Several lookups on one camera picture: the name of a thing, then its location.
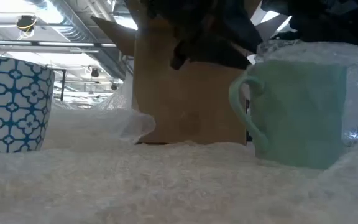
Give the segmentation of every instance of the bubble wrap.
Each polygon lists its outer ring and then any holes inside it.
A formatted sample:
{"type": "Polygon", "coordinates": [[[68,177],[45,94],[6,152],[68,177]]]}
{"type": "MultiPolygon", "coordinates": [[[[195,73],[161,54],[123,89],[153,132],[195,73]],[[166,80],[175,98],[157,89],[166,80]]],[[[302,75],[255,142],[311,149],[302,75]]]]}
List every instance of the bubble wrap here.
{"type": "Polygon", "coordinates": [[[358,144],[321,172],[258,161],[238,144],[60,134],[48,140],[76,141],[0,154],[0,223],[358,223],[358,144]]]}
{"type": "Polygon", "coordinates": [[[289,60],[346,66],[347,93],[342,119],[345,145],[358,142],[358,46],[343,43],[270,40],[258,48],[256,61],[289,60]]]}
{"type": "Polygon", "coordinates": [[[49,139],[58,139],[50,147],[68,147],[77,141],[78,136],[84,135],[135,144],[154,131],[154,118],[132,109],[132,82],[133,78],[128,75],[113,95],[89,110],[54,100],[44,145],[49,139]]]}

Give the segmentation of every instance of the plastic wrap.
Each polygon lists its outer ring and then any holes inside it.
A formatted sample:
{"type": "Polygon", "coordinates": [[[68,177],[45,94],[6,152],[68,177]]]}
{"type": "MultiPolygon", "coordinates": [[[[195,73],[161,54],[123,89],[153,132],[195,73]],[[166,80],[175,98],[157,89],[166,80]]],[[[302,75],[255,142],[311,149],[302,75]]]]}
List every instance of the plastic wrap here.
{"type": "Polygon", "coordinates": [[[256,61],[289,60],[340,64],[348,68],[347,93],[342,119],[344,143],[358,141],[358,46],[343,43],[270,40],[261,44],[256,61]]]}
{"type": "Polygon", "coordinates": [[[122,87],[92,109],[80,109],[54,100],[44,144],[68,147],[84,135],[135,144],[154,128],[153,117],[132,109],[132,77],[129,76],[122,87]]]}

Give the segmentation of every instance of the blue geometric pattern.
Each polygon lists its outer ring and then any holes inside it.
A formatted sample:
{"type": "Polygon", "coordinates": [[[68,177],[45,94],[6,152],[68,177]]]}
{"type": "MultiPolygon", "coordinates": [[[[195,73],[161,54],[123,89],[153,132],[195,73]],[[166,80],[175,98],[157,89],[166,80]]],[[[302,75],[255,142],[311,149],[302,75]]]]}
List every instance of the blue geometric pattern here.
{"type": "Polygon", "coordinates": [[[51,110],[52,70],[0,57],[0,152],[41,148],[51,110]]]}

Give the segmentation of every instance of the white fluffy material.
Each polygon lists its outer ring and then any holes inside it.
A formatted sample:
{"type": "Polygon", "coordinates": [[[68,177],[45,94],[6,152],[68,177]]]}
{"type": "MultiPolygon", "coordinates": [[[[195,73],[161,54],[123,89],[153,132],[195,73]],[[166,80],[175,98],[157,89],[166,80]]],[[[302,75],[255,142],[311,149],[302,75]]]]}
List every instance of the white fluffy material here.
{"type": "Polygon", "coordinates": [[[358,223],[358,144],[321,172],[237,144],[77,139],[0,154],[0,223],[358,223]]]}

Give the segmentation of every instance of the mint green mug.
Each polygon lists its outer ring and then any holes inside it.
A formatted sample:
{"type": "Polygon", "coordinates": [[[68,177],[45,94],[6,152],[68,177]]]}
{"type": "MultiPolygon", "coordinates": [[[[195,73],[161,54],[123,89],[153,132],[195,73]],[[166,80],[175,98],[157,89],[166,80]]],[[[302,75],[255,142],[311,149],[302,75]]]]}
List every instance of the mint green mug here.
{"type": "Polygon", "coordinates": [[[230,104],[254,139],[256,156],[281,164],[327,169],[341,141],[346,67],[271,60],[235,80],[230,104]],[[239,92],[249,85],[250,115],[239,92]]]}

